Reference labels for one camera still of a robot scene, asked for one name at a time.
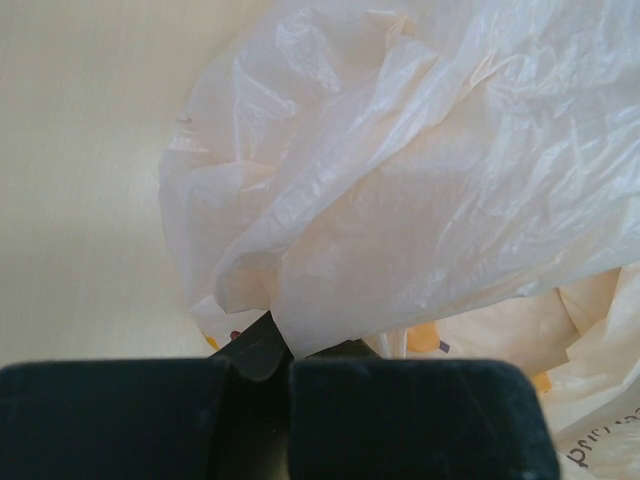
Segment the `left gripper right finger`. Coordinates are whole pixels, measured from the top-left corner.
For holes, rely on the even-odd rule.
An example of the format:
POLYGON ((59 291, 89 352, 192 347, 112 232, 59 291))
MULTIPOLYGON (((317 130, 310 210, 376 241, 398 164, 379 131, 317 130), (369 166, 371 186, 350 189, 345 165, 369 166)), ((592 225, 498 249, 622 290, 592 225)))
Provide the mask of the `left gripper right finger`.
POLYGON ((558 479, 536 391, 490 359, 288 365, 293 479, 558 479))

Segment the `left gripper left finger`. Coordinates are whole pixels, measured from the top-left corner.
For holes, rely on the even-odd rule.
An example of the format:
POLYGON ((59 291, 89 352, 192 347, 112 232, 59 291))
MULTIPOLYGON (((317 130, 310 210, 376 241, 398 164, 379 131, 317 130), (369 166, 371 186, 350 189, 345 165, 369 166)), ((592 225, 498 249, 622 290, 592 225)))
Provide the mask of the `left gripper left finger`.
POLYGON ((205 358, 1 371, 5 479, 283 479, 291 355, 270 315, 205 358))

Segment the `orange printed plastic bag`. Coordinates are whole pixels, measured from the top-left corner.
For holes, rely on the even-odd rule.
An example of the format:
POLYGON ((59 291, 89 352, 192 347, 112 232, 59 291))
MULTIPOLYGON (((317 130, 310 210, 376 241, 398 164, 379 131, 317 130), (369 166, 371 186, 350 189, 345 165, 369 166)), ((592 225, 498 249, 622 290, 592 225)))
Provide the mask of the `orange printed plastic bag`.
POLYGON ((160 164, 208 343, 489 357, 567 479, 639 475, 639 5, 278 1, 198 80, 160 164))

